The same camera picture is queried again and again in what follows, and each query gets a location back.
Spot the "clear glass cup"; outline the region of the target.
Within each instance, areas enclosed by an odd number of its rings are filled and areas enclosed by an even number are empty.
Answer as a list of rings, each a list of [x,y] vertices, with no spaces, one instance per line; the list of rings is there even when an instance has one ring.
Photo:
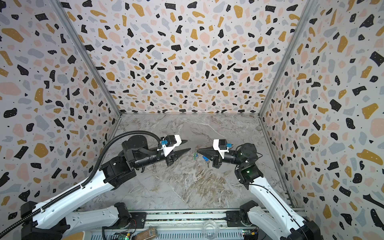
[[[202,228],[203,235],[208,240],[214,240],[219,234],[219,225],[214,220],[207,220]]]

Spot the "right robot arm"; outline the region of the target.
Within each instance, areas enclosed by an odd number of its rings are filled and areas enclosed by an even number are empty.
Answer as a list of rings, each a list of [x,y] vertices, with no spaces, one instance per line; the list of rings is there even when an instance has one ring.
[[[245,226],[256,226],[272,240],[320,240],[321,231],[314,221],[297,214],[273,189],[257,167],[262,156],[254,144],[245,143],[235,150],[226,140],[214,140],[211,147],[197,153],[218,169],[223,163],[235,165],[238,182],[260,203],[249,201],[239,209],[240,221]]]

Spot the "blue capped key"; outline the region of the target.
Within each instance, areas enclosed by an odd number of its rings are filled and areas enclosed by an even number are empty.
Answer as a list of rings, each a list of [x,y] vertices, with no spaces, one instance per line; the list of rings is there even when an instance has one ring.
[[[207,163],[207,167],[209,168],[210,167],[210,159],[208,159],[205,156],[203,156],[203,159],[205,160],[205,162]]]

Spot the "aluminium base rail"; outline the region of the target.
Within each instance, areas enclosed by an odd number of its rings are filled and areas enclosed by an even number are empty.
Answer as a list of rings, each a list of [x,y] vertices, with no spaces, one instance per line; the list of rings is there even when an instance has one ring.
[[[243,239],[256,233],[259,228],[241,223],[237,209],[224,210],[154,210],[119,211],[111,206],[101,210],[72,212],[65,218],[69,226],[63,238],[84,231],[84,240],[126,239],[149,228],[158,230],[158,239],[207,240],[202,232],[207,220],[219,225],[215,240]]]

